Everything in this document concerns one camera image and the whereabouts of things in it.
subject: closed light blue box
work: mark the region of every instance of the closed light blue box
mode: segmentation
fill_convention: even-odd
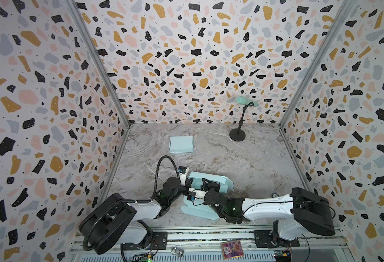
[[[170,153],[193,152],[193,136],[170,137]]]

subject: patterned panel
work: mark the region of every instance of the patterned panel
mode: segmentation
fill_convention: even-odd
[[[119,116],[58,0],[0,1],[0,261],[61,261],[95,207]]]
[[[384,1],[351,11],[284,129],[358,261],[384,261]]]
[[[130,122],[280,121],[342,1],[80,0]]]

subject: round black base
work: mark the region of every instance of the round black base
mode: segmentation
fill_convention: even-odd
[[[244,133],[244,131],[240,129],[237,134],[237,130],[238,128],[234,128],[230,131],[230,138],[234,141],[243,141],[246,138],[246,133]]]

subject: black stand base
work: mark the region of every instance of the black stand base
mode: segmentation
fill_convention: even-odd
[[[243,130],[239,130],[237,133],[238,128],[234,128],[233,130],[230,131],[230,138],[233,139],[234,141],[243,141],[246,138],[246,133],[244,133]]]
[[[277,248],[277,247],[299,247],[298,239],[288,241],[282,238],[274,241],[270,235],[271,230],[255,230],[254,231],[254,243],[257,248]]]
[[[167,232],[153,232],[153,235],[151,237],[152,239],[155,239],[158,244],[158,250],[164,250],[166,249],[167,245]],[[157,246],[155,245],[154,241],[151,241],[151,244],[153,244],[153,250],[157,250]],[[130,244],[126,243],[124,245],[124,250],[141,250],[140,244]]]

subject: black mounting plate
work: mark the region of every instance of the black mounting plate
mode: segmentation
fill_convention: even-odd
[[[166,246],[167,246],[167,232],[153,232],[152,239],[155,239],[157,241],[158,250],[166,249]],[[155,242],[151,241],[151,243],[153,243],[153,252],[155,252],[155,250],[157,250],[157,247],[155,246]],[[146,253],[147,253],[150,249],[142,250],[142,249],[139,249],[136,244],[126,243],[124,245],[124,250],[141,250],[141,251],[146,251]]]
[[[271,243],[270,237],[271,230],[255,230],[254,231],[254,243],[257,248],[278,248],[278,247],[289,247],[291,244],[292,247],[299,247],[298,239],[294,239],[292,241],[279,239],[278,245],[275,246]]]

